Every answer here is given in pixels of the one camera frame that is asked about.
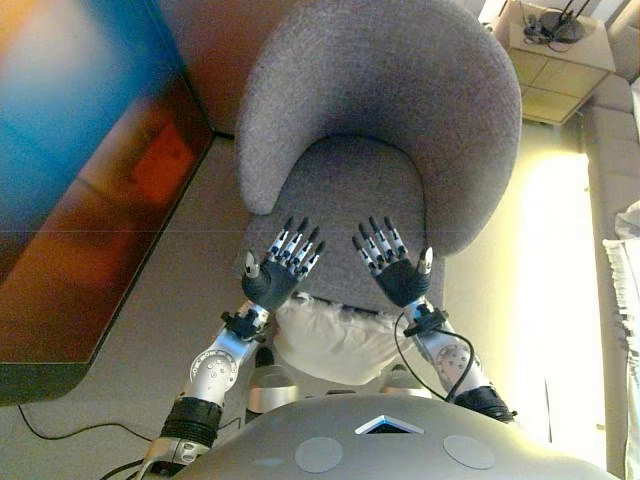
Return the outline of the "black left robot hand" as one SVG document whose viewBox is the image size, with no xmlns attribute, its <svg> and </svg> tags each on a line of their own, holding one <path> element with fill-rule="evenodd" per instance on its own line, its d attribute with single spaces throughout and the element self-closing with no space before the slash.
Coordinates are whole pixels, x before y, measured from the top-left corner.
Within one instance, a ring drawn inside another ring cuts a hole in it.
<svg viewBox="0 0 640 480">
<path fill-rule="evenodd" d="M 269 312 L 277 310 L 318 263 L 325 243 L 317 243 L 319 228 L 306 237 L 309 218 L 293 229 L 290 217 L 259 262 L 248 250 L 244 261 L 242 289 L 253 304 Z"/>
</svg>

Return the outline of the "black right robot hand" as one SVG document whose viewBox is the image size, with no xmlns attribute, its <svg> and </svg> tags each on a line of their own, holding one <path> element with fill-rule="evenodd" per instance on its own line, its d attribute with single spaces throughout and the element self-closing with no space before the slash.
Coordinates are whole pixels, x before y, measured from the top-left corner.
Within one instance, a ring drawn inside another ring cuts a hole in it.
<svg viewBox="0 0 640 480">
<path fill-rule="evenodd" d="M 413 264 L 399 230 L 389 217 L 384 218 L 384 223 L 387 234 L 373 217 L 369 218 L 372 232 L 359 223 L 360 238 L 352 237 L 354 248 L 384 295 L 394 305 L 404 308 L 415 302 L 425 303 L 424 297 L 431 284 L 433 248 L 423 247 L 417 263 Z"/>
</svg>

